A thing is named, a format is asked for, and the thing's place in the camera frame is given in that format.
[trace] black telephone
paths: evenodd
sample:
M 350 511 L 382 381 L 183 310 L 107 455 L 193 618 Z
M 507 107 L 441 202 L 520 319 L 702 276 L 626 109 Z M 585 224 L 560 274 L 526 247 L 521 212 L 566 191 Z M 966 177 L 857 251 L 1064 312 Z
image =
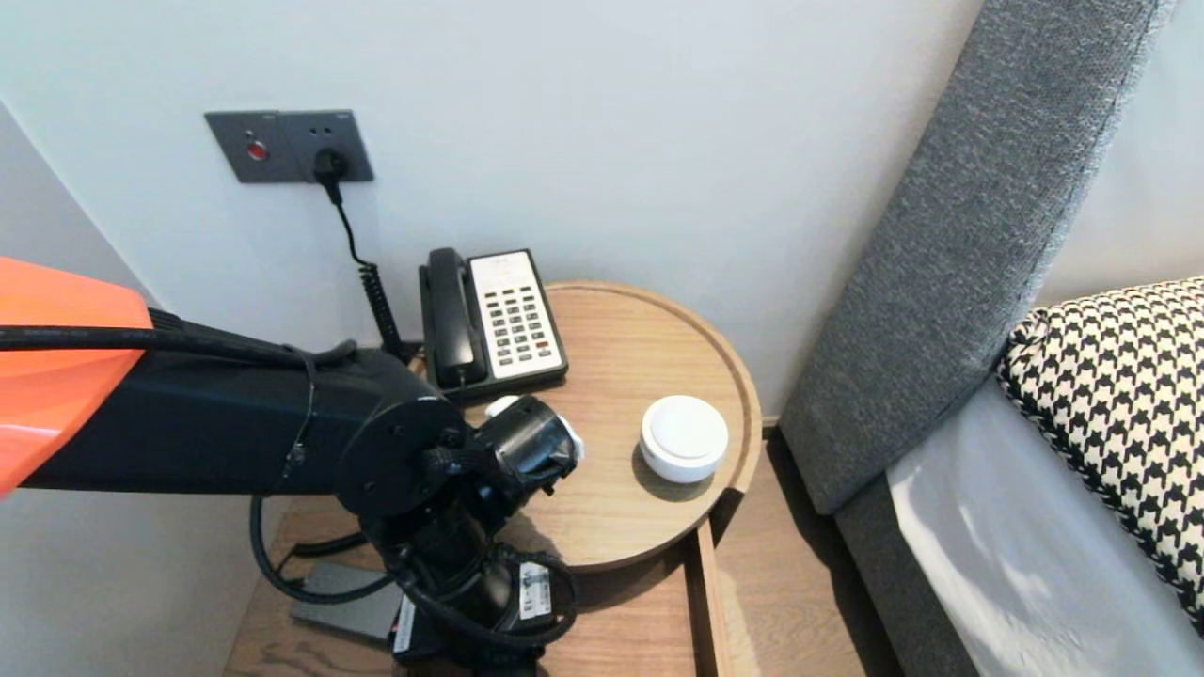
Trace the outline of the black telephone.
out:
M 562 378 L 568 358 L 529 249 L 435 249 L 418 269 L 426 377 L 455 401 Z

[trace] black robot arm segment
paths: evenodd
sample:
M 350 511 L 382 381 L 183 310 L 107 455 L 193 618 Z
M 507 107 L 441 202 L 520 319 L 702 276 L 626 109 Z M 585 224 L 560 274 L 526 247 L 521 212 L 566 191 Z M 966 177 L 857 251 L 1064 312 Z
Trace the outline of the black robot arm segment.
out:
M 526 665 L 572 626 L 576 584 L 563 563 L 494 542 L 535 491 L 550 494 L 577 465 L 577 442 L 545 404 L 523 396 L 474 429 L 380 351 L 313 355 L 153 319 L 178 334 L 164 343 L 182 349 L 147 349 L 23 487 L 334 494 L 418 610 L 423 631 L 395 654 L 402 661 L 443 654 L 471 666 Z M 225 346 L 222 354 L 183 351 L 207 338 Z M 77 347 L 64 342 L 57 347 Z M 241 342 L 255 349 L 244 355 Z M 117 336 L 108 347 L 125 346 Z M 264 352 L 271 359 L 252 355 Z M 568 583 L 559 619 L 550 606 L 531 616 L 520 602 L 538 571 Z
M 189 323 L 179 331 L 232 336 Z M 314 366 L 312 376 L 301 366 L 147 351 L 23 485 L 331 494 L 344 449 L 377 411 L 433 395 L 378 351 L 349 352 L 335 364 Z M 460 422 L 454 407 L 445 408 L 443 418 Z

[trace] black power cord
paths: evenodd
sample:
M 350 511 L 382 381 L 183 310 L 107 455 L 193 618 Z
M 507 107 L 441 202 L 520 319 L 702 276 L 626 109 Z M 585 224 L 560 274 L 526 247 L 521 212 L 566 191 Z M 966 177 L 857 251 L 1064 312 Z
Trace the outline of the black power cord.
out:
M 325 366 L 346 360 L 355 352 L 354 341 L 330 351 L 305 353 L 288 346 L 256 345 L 136 326 L 0 325 L 0 351 L 169 351 L 225 358 L 273 366 L 305 367 L 306 360 Z
M 563 637 L 565 632 L 568 632 L 568 630 L 573 626 L 573 623 L 577 620 L 577 600 L 580 596 L 580 590 L 577 587 L 577 579 L 573 578 L 572 573 L 569 573 L 565 563 L 547 553 L 519 553 L 506 543 L 498 543 L 496 546 L 496 553 L 503 561 L 509 564 L 521 564 L 524 561 L 538 564 L 549 572 L 555 573 L 567 584 L 569 594 L 568 605 L 563 616 L 555 625 L 548 630 L 532 634 L 510 635 L 507 632 L 498 632 L 497 630 L 480 625 L 467 616 L 427 594 L 426 590 L 418 584 L 417 576 L 412 571 L 399 569 L 391 570 L 390 573 L 397 581 L 397 585 L 401 587 L 402 591 L 406 593 L 406 596 L 414 602 L 414 606 L 423 610 L 424 613 L 436 620 L 439 620 L 441 623 L 454 628 L 484 644 L 509 650 L 527 650 L 550 644 L 560 637 Z
M 360 283 L 364 285 L 364 295 L 367 296 L 368 307 L 372 310 L 372 318 L 376 319 L 377 330 L 380 332 L 380 349 L 408 364 L 414 357 L 417 347 L 407 346 L 401 340 L 397 331 L 397 323 L 393 318 L 393 310 L 389 307 L 389 299 L 384 293 L 384 283 L 380 282 L 380 270 L 372 263 L 360 258 L 355 249 L 355 232 L 352 223 L 343 211 L 343 193 L 338 189 L 338 179 L 347 176 L 347 158 L 334 148 L 323 148 L 313 158 L 313 178 L 326 189 L 330 204 L 338 210 L 338 219 L 343 222 L 343 231 L 347 232 L 347 248 L 352 259 L 360 266 Z
M 311 593 L 299 587 L 296 582 L 285 581 L 281 576 L 279 567 L 272 566 L 272 560 L 267 557 L 267 547 L 264 544 L 264 496 L 250 498 L 250 553 L 255 558 L 259 571 L 273 588 L 294 600 L 306 604 L 340 605 L 353 602 L 393 584 L 391 576 L 383 576 L 367 585 L 347 590 L 346 593 Z

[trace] black and white pillow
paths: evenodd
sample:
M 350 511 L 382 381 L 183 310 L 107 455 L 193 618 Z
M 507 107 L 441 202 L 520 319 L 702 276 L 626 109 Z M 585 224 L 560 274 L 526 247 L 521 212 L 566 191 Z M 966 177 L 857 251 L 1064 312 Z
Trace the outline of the black and white pillow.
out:
M 1204 277 L 1033 311 L 998 377 L 1204 637 Z

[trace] grey wall plate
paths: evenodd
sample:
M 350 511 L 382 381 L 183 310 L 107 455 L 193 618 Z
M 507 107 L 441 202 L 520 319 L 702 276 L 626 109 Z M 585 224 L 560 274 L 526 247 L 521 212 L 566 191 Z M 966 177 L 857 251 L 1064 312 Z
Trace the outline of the grey wall plate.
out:
M 352 111 L 307 111 L 281 113 L 281 126 L 302 167 L 305 181 L 313 183 L 313 157 L 323 148 L 334 148 L 347 157 L 348 171 L 342 181 L 372 181 L 372 165 L 360 141 L 360 128 Z
M 209 112 L 205 120 L 242 183 L 314 183 L 313 158 L 327 147 L 347 158 L 342 181 L 373 178 L 352 111 Z
M 305 181 L 296 157 L 284 136 L 276 111 L 205 113 L 213 137 L 225 153 L 230 169 L 242 183 L 290 183 Z M 256 160 L 249 147 L 261 143 L 267 157 Z

